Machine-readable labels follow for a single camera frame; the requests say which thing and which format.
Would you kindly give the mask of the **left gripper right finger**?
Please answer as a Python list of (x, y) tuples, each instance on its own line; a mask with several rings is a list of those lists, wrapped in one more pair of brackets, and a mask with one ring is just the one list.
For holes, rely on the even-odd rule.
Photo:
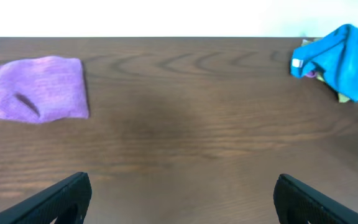
[(280, 224), (358, 224), (358, 213), (302, 181), (280, 174), (273, 191)]

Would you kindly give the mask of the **purple microfibre cloth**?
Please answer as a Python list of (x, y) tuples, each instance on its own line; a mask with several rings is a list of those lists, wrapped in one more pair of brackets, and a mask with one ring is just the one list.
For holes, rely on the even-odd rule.
[(49, 123), (90, 116), (82, 62), (47, 56), (0, 66), (0, 119)]

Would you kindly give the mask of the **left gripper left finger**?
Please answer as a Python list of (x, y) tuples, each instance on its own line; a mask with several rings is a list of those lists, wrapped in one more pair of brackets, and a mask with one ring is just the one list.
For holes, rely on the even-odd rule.
[(91, 196), (88, 174), (77, 172), (0, 212), (0, 224), (83, 224)]

